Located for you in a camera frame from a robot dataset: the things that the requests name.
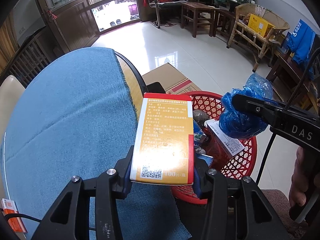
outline blue plastic bag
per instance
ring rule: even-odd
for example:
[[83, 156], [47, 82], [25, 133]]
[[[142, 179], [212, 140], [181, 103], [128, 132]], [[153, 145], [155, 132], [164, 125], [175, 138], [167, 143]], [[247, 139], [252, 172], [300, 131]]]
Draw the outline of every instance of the blue plastic bag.
[[271, 83], [257, 73], [248, 78], [243, 88], [243, 90], [232, 89], [231, 93], [226, 93], [221, 99], [225, 110], [220, 115], [219, 127], [226, 135], [237, 139], [251, 138], [263, 132], [268, 125], [257, 116], [236, 111], [231, 104], [232, 97], [241, 94], [267, 101], [272, 99], [273, 93]]

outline wooden stool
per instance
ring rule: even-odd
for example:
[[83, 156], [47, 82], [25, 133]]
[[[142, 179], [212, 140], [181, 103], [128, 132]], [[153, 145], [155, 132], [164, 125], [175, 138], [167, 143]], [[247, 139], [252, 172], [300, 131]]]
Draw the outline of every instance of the wooden stool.
[[[184, 9], [187, 9], [187, 14], [183, 14]], [[189, 17], [188, 11], [193, 12], [193, 18]], [[202, 12], [208, 12], [211, 14], [210, 19], [205, 18], [203, 16], [200, 16], [199, 14]], [[209, 29], [209, 36], [212, 37], [213, 35], [213, 21], [214, 21], [214, 8], [204, 5], [202, 3], [197, 2], [184, 2], [181, 3], [181, 28], [184, 28], [185, 22], [191, 21], [193, 22], [193, 31], [192, 31], [192, 37], [197, 36], [197, 27], [198, 26], [210, 26]]]
[[214, 9], [213, 37], [216, 36], [217, 32], [230, 37], [235, 20], [235, 13], [223, 9]]

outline wicker chair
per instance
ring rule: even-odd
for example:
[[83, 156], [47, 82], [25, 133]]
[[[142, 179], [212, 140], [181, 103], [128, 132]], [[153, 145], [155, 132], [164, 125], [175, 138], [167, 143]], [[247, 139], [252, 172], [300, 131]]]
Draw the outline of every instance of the wicker chair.
[[[275, 41], [278, 39], [278, 37], [285, 30], [290, 29], [289, 24], [285, 20], [280, 18], [278, 15], [276, 15], [272, 11], [266, 9], [266, 12], [265, 12], [263, 18], [265, 20], [267, 20], [268, 22], [272, 23], [275, 27], [273, 27], [269, 31], [267, 36], [265, 36], [265, 37], [262, 37], [262, 36], [258, 35], [252, 29], [250, 29], [247, 25], [245, 25], [243, 22], [239, 21], [239, 17], [240, 16], [241, 17], [242, 16], [245, 17], [249, 13], [254, 14], [255, 13], [255, 7], [256, 7], [256, 5], [251, 4], [251, 3], [245, 3], [245, 4], [242, 4], [242, 5], [239, 5], [239, 6], [236, 7], [236, 21], [235, 21], [235, 25], [233, 26], [233, 30], [232, 30], [231, 36], [230, 36], [228, 44], [227, 44], [227, 48], [229, 49], [231, 43], [234, 40], [235, 35], [239, 34], [248, 43], [253, 45], [254, 48], [256, 48], [258, 50], [258, 57], [256, 57], [255, 54], [253, 54], [254, 58], [255, 58], [255, 62], [256, 62], [254, 64], [253, 69], [252, 69], [253, 72], [255, 72], [257, 70], [261, 59], [266, 54], [268, 49], [271, 50], [272, 46], [274, 46], [276, 44]], [[259, 46], [259, 44], [256, 44], [257, 40], [262, 43], [262, 46]]]

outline orange label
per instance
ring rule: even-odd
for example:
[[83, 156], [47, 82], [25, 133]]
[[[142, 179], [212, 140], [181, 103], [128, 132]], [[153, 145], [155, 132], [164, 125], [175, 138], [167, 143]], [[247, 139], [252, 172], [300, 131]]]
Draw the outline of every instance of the orange label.
[[[9, 199], [2, 199], [2, 207], [5, 214], [18, 213], [16, 203]], [[15, 232], [26, 233], [27, 230], [24, 227], [21, 218], [10, 218], [8, 224]]]
[[155, 184], [191, 184], [194, 155], [191, 100], [178, 100], [179, 95], [159, 95], [163, 98], [144, 98], [130, 179]]

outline curtain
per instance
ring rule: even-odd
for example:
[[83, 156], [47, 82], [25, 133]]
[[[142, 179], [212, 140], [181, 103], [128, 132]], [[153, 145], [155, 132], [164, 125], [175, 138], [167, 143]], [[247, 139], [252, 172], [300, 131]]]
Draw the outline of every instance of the curtain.
[[12, 11], [0, 28], [0, 73], [18, 50]]

